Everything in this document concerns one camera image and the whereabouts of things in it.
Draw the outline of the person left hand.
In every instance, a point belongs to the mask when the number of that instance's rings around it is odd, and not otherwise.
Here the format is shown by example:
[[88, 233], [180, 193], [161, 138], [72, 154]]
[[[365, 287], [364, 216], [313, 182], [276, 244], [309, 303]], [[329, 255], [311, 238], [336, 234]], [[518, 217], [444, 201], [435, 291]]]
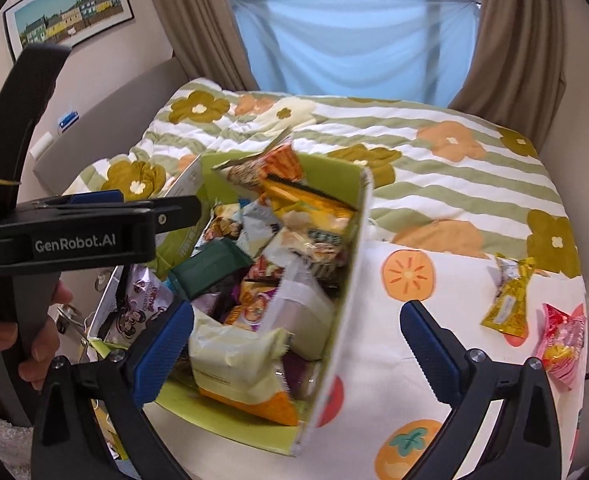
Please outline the person left hand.
[[[17, 340], [16, 323], [0, 322], [0, 352], [12, 347]], [[20, 377], [40, 391], [43, 387], [48, 367], [60, 348], [59, 333], [56, 323], [48, 318], [32, 343], [31, 356], [19, 365]], [[0, 414], [3, 408], [0, 403]]]

